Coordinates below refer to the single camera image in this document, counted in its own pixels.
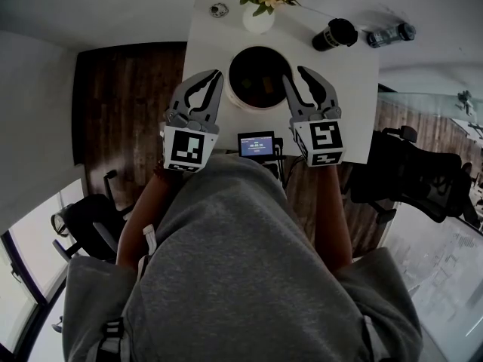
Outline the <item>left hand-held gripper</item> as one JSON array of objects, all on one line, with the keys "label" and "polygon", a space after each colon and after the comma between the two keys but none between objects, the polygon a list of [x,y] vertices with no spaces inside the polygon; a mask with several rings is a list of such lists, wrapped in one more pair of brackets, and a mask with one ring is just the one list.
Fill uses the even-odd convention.
[{"label": "left hand-held gripper", "polygon": [[[196,173],[205,167],[218,139],[216,125],[224,77],[220,70],[199,72],[175,89],[161,123],[163,168]],[[189,98],[208,86],[202,104]]]}]

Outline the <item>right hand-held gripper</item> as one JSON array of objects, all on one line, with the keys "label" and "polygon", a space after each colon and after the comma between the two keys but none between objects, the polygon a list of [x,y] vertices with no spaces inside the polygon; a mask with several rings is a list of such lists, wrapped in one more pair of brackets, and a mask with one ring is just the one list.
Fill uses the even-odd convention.
[{"label": "right hand-held gripper", "polygon": [[282,76],[288,107],[290,129],[308,167],[334,166],[342,162],[345,153],[341,133],[341,108],[332,84],[318,72],[298,66],[315,102],[305,103],[294,83]]}]

